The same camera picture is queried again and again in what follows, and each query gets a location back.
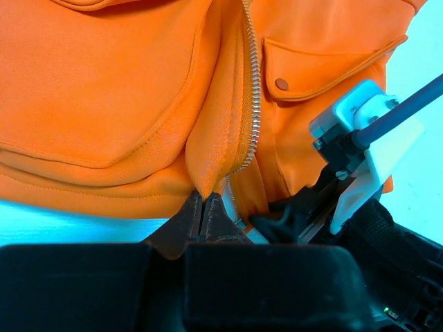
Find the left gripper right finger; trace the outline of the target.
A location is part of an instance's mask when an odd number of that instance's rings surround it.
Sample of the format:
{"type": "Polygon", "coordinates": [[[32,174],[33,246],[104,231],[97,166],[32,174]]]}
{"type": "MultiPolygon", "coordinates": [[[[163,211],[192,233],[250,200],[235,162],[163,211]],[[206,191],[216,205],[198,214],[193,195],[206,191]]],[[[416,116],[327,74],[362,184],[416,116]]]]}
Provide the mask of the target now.
{"type": "Polygon", "coordinates": [[[372,331],[369,299],[352,255],[336,246],[240,243],[220,195],[206,201],[200,242],[184,254],[188,331],[372,331]]]}

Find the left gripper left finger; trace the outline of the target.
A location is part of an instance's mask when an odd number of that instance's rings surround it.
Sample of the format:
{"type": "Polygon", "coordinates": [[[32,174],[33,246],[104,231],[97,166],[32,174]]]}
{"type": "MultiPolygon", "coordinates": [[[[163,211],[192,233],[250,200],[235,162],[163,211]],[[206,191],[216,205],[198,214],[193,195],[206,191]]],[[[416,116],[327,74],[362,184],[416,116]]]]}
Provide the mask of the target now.
{"type": "Polygon", "coordinates": [[[203,202],[138,243],[1,248],[2,331],[183,331],[183,253],[203,202]]]}

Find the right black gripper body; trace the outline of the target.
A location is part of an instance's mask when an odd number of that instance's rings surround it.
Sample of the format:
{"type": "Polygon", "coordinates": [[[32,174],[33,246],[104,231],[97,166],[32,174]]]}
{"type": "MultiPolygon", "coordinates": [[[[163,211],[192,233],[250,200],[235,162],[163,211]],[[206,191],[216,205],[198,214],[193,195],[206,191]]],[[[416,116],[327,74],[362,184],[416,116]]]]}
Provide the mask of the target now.
{"type": "Polygon", "coordinates": [[[333,235],[338,198],[352,179],[324,167],[308,195],[306,228],[298,243],[340,246],[363,274],[375,313],[405,331],[442,330],[442,246],[395,223],[374,194],[333,235]]]}

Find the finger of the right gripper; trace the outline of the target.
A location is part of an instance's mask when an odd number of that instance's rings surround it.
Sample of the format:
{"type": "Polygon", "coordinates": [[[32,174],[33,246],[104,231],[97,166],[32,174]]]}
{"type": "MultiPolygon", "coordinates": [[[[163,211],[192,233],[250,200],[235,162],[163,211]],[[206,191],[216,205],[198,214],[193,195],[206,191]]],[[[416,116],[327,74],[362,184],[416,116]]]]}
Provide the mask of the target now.
{"type": "Polygon", "coordinates": [[[248,220],[269,243],[300,243],[311,216],[311,203],[292,197],[269,205],[269,212],[253,214],[248,220]]]}

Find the orange jacket pink lining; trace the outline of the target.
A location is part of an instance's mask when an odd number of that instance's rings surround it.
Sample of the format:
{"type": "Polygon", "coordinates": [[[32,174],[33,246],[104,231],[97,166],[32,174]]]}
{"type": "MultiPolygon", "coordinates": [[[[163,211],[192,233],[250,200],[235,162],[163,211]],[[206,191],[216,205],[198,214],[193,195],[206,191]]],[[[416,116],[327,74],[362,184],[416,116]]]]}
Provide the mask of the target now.
{"type": "Polygon", "coordinates": [[[1,198],[122,219],[316,182],[309,123],[386,63],[422,1],[2,1],[1,198]]]}

